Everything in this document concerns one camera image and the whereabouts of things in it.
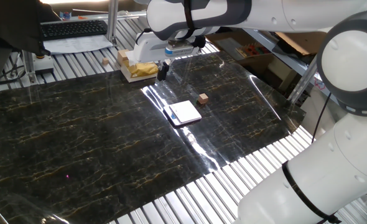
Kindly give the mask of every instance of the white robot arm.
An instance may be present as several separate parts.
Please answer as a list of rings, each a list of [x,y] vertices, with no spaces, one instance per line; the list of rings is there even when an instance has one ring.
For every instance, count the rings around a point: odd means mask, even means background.
[[[239,203],[235,224],[339,223],[332,214],[367,193],[366,0],[152,0],[147,19],[153,33],[139,39],[139,58],[144,49],[155,49],[144,47],[147,39],[162,43],[164,53],[171,43],[191,43],[220,26],[284,32],[332,27],[317,55],[318,72],[349,113],[252,189]],[[171,57],[184,52],[174,50]]]

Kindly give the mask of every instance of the metal pole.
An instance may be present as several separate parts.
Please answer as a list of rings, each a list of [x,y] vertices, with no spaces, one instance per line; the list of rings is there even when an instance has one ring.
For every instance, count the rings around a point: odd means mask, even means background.
[[[26,75],[29,77],[31,83],[37,83],[37,77],[35,75],[35,68],[33,62],[33,53],[23,50],[22,55]]]
[[[116,44],[116,24],[117,24],[117,13],[119,11],[119,0],[109,1],[109,15],[108,15],[108,33],[106,38]]]
[[[311,79],[314,78],[316,71],[317,71],[316,57],[318,57],[318,55],[316,55],[315,58],[312,60],[312,62],[308,66],[308,69],[305,71],[304,75],[298,82],[297,86],[294,88],[293,92],[290,94],[288,100],[291,103],[294,104],[297,102],[301,94],[304,92],[304,90],[308,86]]]

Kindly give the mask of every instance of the cardboard box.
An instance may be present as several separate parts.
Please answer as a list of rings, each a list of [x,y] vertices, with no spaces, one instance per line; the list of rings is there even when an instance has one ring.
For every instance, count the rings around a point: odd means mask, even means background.
[[[255,55],[244,58],[236,48],[257,43],[249,34],[243,30],[207,35],[206,38],[218,49],[224,50],[233,57],[241,66],[250,66],[256,73],[263,74],[269,63],[273,60],[273,54]]]
[[[117,62],[119,65],[123,65],[123,61],[128,60],[126,52],[129,50],[119,50],[117,53]]]
[[[326,38],[325,32],[308,32],[308,33],[282,33],[276,34],[291,45],[296,51],[302,55],[317,54],[319,48]]]

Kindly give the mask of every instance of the wooden block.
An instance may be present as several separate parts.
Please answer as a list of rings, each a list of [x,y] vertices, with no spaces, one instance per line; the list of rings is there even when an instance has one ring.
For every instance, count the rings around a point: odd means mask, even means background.
[[[206,94],[200,94],[199,96],[198,96],[198,99],[197,99],[197,101],[200,103],[200,104],[205,104],[205,103],[207,103],[208,102],[208,96],[206,95]]]
[[[107,59],[107,58],[103,58],[103,60],[102,60],[102,64],[103,64],[103,65],[107,65],[107,64],[109,64],[109,59]]]
[[[126,52],[129,50],[119,50],[117,54],[117,62],[122,65],[123,61],[128,60]]]

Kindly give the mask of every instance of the black cable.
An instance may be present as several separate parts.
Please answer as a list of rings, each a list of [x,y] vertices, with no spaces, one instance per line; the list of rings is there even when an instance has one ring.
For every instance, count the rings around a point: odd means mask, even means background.
[[[330,93],[330,94],[328,95],[328,97],[327,97],[327,99],[326,99],[326,103],[325,103],[325,105],[323,106],[322,111],[320,112],[318,122],[316,123],[316,127],[315,127],[315,131],[314,131],[314,135],[312,136],[312,143],[314,143],[315,135],[316,135],[316,131],[318,130],[318,127],[319,127],[320,119],[322,118],[323,112],[325,111],[326,106],[327,106],[327,103],[328,103],[328,100],[330,99],[330,97],[331,97],[331,96],[332,96],[332,93]]]
[[[14,70],[17,70],[18,68],[23,68],[23,67],[24,67],[24,66],[22,65],[22,66],[19,66],[19,67],[13,68],[13,69],[11,69],[10,71],[6,72],[5,74],[0,75],[0,78],[4,77],[4,76],[5,76],[5,75],[7,75],[8,73],[13,72]],[[2,84],[12,83],[12,82],[14,82],[14,81],[16,81],[16,80],[19,80],[19,79],[21,79],[25,74],[26,74],[26,72],[23,72],[21,75],[19,75],[18,77],[14,78],[14,79],[6,80],[6,81],[0,81],[0,85],[2,85]]]
[[[138,38],[135,40],[135,44],[136,44],[136,45],[138,45],[138,40],[139,40],[139,38],[141,38],[141,37],[142,37],[142,35],[143,35],[144,33],[150,33],[150,32],[152,32],[152,29],[151,29],[151,28],[145,28],[145,29],[141,32],[141,34],[139,34]]]

